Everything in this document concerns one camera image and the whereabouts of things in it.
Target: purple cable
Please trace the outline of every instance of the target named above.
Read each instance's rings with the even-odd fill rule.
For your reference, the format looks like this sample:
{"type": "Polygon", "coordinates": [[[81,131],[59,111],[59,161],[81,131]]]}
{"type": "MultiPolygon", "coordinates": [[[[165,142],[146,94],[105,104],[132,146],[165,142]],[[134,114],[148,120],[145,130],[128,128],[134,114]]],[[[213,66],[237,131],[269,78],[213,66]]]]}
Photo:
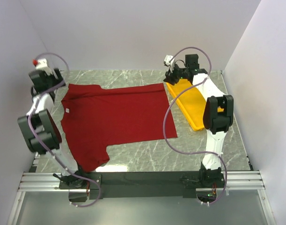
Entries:
{"type": "MultiPolygon", "coordinates": [[[[59,55],[57,55],[57,54],[55,54],[55,53],[45,52],[45,53],[42,53],[42,54],[38,55],[35,59],[37,60],[37,59],[39,59],[39,58],[41,58],[42,56],[45,56],[45,55],[54,55],[54,56],[59,57],[59,58],[65,63],[65,65],[66,65],[67,74],[68,74],[68,75],[70,74],[70,69],[69,69],[69,66],[68,66],[67,62],[66,62],[61,56],[59,56],[59,55]]],[[[62,80],[59,84],[53,86],[52,88],[50,88],[50,89],[44,91],[43,93],[41,93],[41,94],[40,94],[40,98],[41,98],[41,96],[43,96],[44,94],[47,94],[47,93],[49,93],[49,92],[51,92],[51,91],[54,91],[54,90],[56,90],[57,88],[61,87],[63,84],[65,84],[65,81],[64,81],[64,80],[62,80]]],[[[78,204],[75,204],[75,203],[71,203],[71,204],[74,205],[74,206],[76,206],[76,207],[81,207],[81,208],[83,208],[83,207],[88,207],[88,206],[91,206],[91,205],[95,204],[95,202],[97,202],[97,201],[100,199],[100,197],[101,197],[101,187],[100,187],[100,185],[99,185],[96,181],[94,181],[94,180],[92,180],[92,179],[89,179],[89,178],[82,177],[82,176],[79,176],[79,175],[74,174],[70,169],[67,168],[67,166],[65,166],[65,165],[63,164],[63,162],[62,162],[60,159],[58,159],[58,158],[56,157],[56,155],[52,152],[52,150],[51,150],[50,148],[48,148],[48,146],[42,141],[42,139],[41,139],[41,138],[37,135],[37,133],[35,132],[35,130],[34,130],[32,124],[31,124],[31,117],[32,117],[32,115],[34,114],[34,112],[36,111],[36,108],[37,108],[37,106],[38,106],[38,103],[39,103],[39,101],[36,102],[36,105],[35,105],[34,110],[29,114],[29,116],[28,116],[28,118],[27,118],[27,121],[28,121],[28,124],[29,124],[29,128],[30,128],[32,134],[34,135],[34,137],[35,137],[35,138],[38,140],[38,142],[43,146],[43,148],[45,148],[52,156],[55,157],[55,160],[56,160],[69,174],[71,174],[72,176],[74,176],[74,177],[76,177],[76,178],[78,178],[78,179],[87,180],[87,181],[89,181],[89,182],[92,182],[92,183],[96,184],[97,187],[98,187],[98,190],[99,190],[97,198],[96,198],[92,203],[87,204],[87,205],[78,205],[78,204]]]]}
{"type": "Polygon", "coordinates": [[[217,157],[220,159],[220,161],[221,161],[221,163],[223,164],[224,169],[225,169],[225,185],[224,185],[224,188],[223,188],[221,194],[216,198],[216,200],[213,201],[213,202],[211,202],[211,203],[209,203],[209,204],[213,204],[213,203],[215,203],[216,201],[218,201],[218,200],[222,197],[222,195],[223,195],[224,192],[225,192],[226,186],[227,186],[227,168],[226,168],[226,165],[225,165],[224,160],[222,159],[222,157],[219,156],[216,152],[213,152],[213,151],[198,151],[198,152],[184,152],[184,151],[180,151],[180,150],[174,148],[174,147],[170,144],[170,142],[168,141],[167,136],[166,136],[166,121],[167,121],[167,117],[168,117],[169,111],[171,110],[171,107],[173,106],[173,104],[174,104],[174,103],[176,102],[176,100],[177,100],[183,93],[185,93],[186,91],[188,91],[188,90],[190,90],[190,89],[192,89],[192,88],[195,88],[195,87],[197,87],[197,86],[199,86],[199,85],[205,83],[205,81],[207,80],[207,78],[208,78],[209,75],[210,75],[210,72],[212,71],[212,63],[211,63],[211,61],[210,61],[208,55],[207,55],[202,49],[197,48],[197,47],[186,47],[186,48],[180,50],[179,52],[177,52],[177,53],[173,56],[173,58],[170,60],[170,62],[171,62],[180,52],[182,52],[182,51],[184,51],[184,50],[186,50],[186,49],[196,49],[196,50],[199,50],[199,51],[201,51],[201,52],[207,57],[207,60],[208,60],[208,63],[209,63],[208,76],[207,76],[202,82],[197,83],[197,84],[195,84],[195,85],[192,85],[192,86],[190,86],[189,88],[183,90],[182,92],[180,92],[180,93],[176,96],[176,98],[173,99],[173,101],[172,101],[172,103],[169,105],[169,107],[168,107],[168,109],[167,109],[167,111],[166,111],[165,117],[164,117],[164,119],[163,119],[162,132],[163,132],[163,136],[164,136],[164,138],[165,138],[165,141],[166,141],[167,145],[168,145],[172,150],[174,150],[175,152],[178,152],[178,153],[180,153],[180,154],[185,154],[185,155],[196,155],[196,154],[209,153],[209,154],[213,154],[213,155],[217,156],[217,157]]]}

